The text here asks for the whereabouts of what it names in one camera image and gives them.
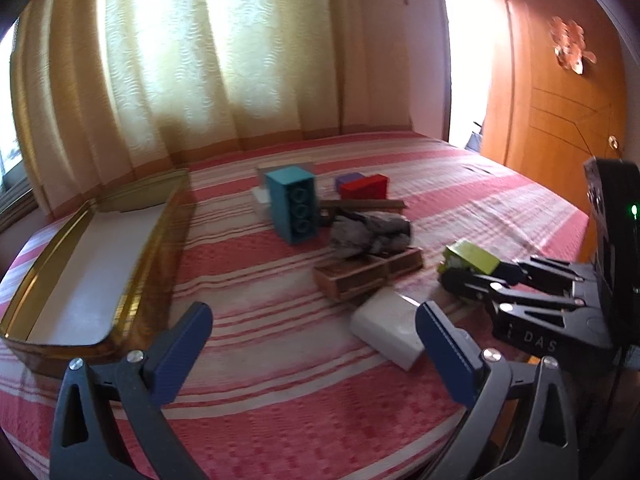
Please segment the grey patterned hair clip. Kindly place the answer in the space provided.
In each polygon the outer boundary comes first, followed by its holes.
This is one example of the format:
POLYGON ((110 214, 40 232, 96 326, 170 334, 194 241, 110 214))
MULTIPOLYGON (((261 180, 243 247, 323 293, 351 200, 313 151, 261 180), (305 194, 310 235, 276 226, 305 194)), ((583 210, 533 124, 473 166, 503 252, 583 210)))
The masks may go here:
POLYGON ((396 254, 411 242, 411 222, 402 214, 345 211, 332 223, 329 245, 338 258, 355 258, 396 254))

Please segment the cream patterned curtain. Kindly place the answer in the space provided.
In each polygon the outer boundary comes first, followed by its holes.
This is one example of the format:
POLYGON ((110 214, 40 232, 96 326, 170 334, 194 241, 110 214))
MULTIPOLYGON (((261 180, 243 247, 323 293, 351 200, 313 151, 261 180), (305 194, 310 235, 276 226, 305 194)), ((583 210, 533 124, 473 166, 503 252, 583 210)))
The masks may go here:
POLYGON ((190 162, 412 126, 402 0, 32 0, 10 74, 51 218, 190 162))

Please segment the teal toy brick block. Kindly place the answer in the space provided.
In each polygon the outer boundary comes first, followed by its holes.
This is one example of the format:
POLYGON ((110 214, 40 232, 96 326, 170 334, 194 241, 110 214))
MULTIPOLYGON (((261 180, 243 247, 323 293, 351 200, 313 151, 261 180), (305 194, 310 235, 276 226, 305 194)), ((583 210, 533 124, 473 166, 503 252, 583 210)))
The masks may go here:
POLYGON ((297 166, 265 174, 273 229, 289 245, 318 234, 318 200, 314 175, 297 166))

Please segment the brown wooden compartment box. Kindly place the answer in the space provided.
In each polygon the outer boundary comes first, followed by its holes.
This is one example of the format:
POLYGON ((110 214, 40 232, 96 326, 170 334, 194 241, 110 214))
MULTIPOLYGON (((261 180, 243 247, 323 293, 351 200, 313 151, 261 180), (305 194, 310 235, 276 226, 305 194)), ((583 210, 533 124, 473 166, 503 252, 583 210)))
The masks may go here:
POLYGON ((318 289, 328 298, 348 301, 422 268, 422 249, 409 247, 403 252, 382 256, 329 258, 316 264, 312 275, 318 289))

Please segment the copper flower door ornament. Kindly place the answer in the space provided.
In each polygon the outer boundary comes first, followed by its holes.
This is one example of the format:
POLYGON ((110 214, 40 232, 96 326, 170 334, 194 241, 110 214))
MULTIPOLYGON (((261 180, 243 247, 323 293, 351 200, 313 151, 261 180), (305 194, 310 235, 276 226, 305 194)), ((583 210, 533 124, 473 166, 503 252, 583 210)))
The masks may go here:
POLYGON ((585 61, 590 64, 597 63, 597 55, 587 49, 582 26, 574 20, 564 22, 559 16, 554 16, 549 26, 554 55, 564 70, 582 75, 585 71, 585 61))

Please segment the window frame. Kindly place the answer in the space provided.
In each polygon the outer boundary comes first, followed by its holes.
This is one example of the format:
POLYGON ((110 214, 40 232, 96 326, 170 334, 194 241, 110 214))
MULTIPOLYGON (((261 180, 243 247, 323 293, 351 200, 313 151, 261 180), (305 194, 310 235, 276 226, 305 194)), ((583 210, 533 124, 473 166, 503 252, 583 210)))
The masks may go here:
POLYGON ((15 44, 13 23, 1 40, 1 231, 37 207, 17 140, 11 91, 11 56, 15 44))

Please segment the purple cube block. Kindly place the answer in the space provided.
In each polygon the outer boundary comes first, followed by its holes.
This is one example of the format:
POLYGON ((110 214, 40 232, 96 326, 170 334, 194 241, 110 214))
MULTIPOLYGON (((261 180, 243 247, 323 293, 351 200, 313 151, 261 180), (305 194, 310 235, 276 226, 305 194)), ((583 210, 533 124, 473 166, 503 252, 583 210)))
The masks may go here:
POLYGON ((363 178, 363 174, 360 174, 360 172, 350 172, 349 174, 340 174, 339 176, 334 178, 335 191, 338 192, 341 189, 341 186, 344 184, 354 182, 362 178, 363 178))

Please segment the pink striped bedspread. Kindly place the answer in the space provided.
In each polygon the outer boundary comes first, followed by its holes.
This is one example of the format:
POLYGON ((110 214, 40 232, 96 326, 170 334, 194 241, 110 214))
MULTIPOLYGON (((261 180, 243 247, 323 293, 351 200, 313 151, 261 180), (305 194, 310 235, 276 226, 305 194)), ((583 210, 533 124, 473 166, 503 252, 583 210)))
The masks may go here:
POLYGON ((205 302, 214 325, 163 410, 171 430, 209 479, 397 478, 445 443, 462 409, 432 363, 403 370, 352 334, 350 307, 312 277, 330 252, 326 234, 292 246, 254 214, 257 166, 296 156, 314 162, 321 195, 346 172, 390 179, 423 255, 398 292, 434 299, 482 347, 492 345, 488 315, 439 287, 444 248, 465 239, 503 259, 573 260, 588 219, 529 178, 416 133, 294 142, 192 167, 196 207, 171 313, 205 302))

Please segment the green toy block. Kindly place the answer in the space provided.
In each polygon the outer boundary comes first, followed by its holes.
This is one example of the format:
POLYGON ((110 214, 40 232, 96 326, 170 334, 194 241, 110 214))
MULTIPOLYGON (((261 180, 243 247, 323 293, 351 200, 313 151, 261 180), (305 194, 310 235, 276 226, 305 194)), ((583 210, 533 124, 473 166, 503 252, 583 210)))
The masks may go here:
POLYGON ((445 247, 437 272, 440 276, 448 269, 465 269, 472 273, 491 276, 500 259, 491 252, 469 242, 458 240, 445 247))

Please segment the white power adapter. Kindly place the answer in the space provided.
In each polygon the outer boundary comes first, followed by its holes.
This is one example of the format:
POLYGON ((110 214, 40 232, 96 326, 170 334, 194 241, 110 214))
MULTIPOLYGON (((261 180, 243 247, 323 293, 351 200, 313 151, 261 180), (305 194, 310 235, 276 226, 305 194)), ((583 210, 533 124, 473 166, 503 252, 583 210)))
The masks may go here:
POLYGON ((416 333, 416 300, 390 287, 379 289, 352 314, 352 333, 408 372, 424 352, 416 333))

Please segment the gold metal tin tray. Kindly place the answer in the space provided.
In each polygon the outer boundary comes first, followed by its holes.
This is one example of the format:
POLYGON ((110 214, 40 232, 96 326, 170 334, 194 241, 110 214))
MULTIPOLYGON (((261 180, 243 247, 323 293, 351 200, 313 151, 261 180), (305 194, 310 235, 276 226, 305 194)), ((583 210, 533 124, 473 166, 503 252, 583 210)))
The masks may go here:
POLYGON ((168 326, 195 210, 186 170, 132 182, 68 218, 18 285, 1 339, 29 370, 60 378, 146 350, 168 326))

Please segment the clear plastic box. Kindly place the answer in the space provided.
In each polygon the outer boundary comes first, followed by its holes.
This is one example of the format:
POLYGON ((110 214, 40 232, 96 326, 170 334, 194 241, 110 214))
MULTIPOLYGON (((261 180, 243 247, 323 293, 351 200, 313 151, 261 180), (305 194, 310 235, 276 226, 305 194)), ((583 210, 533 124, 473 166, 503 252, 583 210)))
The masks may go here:
POLYGON ((271 221, 271 200, 269 191, 263 186, 254 186, 250 189, 252 207, 257 218, 261 222, 271 221))

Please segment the white cardboard box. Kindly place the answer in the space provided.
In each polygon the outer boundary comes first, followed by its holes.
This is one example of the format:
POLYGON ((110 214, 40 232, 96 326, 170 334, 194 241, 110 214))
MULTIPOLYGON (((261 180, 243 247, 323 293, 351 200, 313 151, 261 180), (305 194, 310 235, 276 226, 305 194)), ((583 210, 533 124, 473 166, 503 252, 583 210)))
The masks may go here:
POLYGON ((264 162, 256 167, 256 174, 259 186, 266 186, 266 174, 288 167, 299 167, 308 172, 314 173, 314 162, 310 159, 287 159, 278 162, 264 162))

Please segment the dark brown wooden bar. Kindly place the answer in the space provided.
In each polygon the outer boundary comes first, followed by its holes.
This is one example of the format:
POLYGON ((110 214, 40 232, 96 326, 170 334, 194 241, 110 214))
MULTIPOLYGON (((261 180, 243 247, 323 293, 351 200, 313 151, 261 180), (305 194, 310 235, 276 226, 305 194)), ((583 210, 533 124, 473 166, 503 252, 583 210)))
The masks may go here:
POLYGON ((403 200, 319 200, 319 207, 326 210, 403 212, 407 205, 403 200))

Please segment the red toy block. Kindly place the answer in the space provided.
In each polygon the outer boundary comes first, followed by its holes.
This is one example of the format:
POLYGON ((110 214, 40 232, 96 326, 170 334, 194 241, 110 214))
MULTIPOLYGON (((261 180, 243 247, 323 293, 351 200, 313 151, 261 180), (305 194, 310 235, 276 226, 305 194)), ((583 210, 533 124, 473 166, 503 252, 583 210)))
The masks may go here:
POLYGON ((387 190, 388 177, 374 174, 342 183, 338 194, 342 200, 386 200, 387 190))

